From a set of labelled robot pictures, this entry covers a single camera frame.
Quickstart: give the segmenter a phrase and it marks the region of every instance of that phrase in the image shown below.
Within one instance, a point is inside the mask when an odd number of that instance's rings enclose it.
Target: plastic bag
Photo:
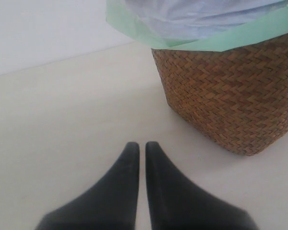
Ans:
[[[125,0],[107,0],[107,22],[123,34],[153,49],[222,52],[287,34],[288,5],[251,22],[200,40],[170,39],[160,36],[127,7]]]
[[[199,40],[252,22],[288,0],[121,0],[160,37]]]

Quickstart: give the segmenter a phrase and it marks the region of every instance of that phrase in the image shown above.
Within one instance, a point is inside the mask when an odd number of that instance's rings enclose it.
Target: woven basket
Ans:
[[[170,107],[229,151],[251,156],[288,132],[288,34],[225,52],[153,56]]]

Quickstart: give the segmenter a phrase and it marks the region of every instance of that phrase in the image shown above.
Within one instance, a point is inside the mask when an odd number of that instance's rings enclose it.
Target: wicker basket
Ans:
[[[153,50],[168,104],[237,154],[288,132],[288,34],[226,52]]]

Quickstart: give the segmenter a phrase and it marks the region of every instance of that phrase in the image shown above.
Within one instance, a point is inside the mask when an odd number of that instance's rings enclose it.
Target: white plastic bag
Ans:
[[[158,36],[200,40],[285,7],[288,0],[121,0]]]

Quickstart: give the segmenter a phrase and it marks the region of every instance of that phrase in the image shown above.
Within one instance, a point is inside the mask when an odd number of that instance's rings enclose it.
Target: white wall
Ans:
[[[105,0],[0,0],[0,75],[130,42]]]

